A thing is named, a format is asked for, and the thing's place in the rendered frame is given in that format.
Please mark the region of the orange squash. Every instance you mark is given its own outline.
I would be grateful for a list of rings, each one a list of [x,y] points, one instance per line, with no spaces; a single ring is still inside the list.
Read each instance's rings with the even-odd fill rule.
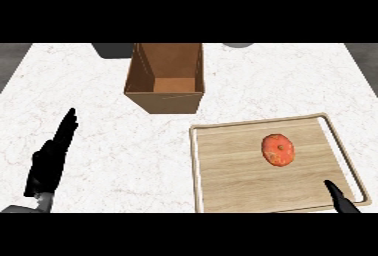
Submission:
[[[262,141],[262,153],[266,161],[277,167],[290,165],[296,158],[292,140],[283,134],[271,134]]]

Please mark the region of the dark grey block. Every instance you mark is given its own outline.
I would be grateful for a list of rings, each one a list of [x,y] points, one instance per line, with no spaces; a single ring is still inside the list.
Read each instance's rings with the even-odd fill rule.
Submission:
[[[134,54],[132,43],[94,43],[94,48],[104,59],[125,59]]]

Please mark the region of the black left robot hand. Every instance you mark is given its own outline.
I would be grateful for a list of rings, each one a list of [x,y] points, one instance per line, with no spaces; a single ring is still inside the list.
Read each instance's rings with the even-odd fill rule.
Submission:
[[[79,127],[76,109],[72,108],[60,124],[55,136],[33,154],[24,196],[55,193],[64,172],[69,148]]]

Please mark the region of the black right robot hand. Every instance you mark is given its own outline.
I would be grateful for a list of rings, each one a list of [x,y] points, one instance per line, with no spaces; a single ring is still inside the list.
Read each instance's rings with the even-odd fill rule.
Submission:
[[[334,184],[334,182],[331,180],[326,180],[324,183],[326,183],[326,186],[327,186],[330,194],[331,194],[334,208],[336,208],[337,212],[339,213],[359,213],[358,207],[355,206],[352,201],[345,197],[345,194],[343,194],[340,188],[337,187],[337,185]]]

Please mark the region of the pale wooden tray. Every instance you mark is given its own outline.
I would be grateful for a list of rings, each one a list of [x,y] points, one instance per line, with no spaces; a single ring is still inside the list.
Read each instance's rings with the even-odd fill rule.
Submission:
[[[327,181],[358,206],[373,203],[327,114],[196,125],[190,134],[199,213],[328,210]],[[295,161],[284,167],[264,157],[271,134],[286,135],[295,144]]]

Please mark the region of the brown cardboard box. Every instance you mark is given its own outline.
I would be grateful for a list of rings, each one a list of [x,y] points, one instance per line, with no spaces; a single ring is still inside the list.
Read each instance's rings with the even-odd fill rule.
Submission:
[[[204,96],[201,43],[137,43],[125,94],[150,114],[196,114]]]

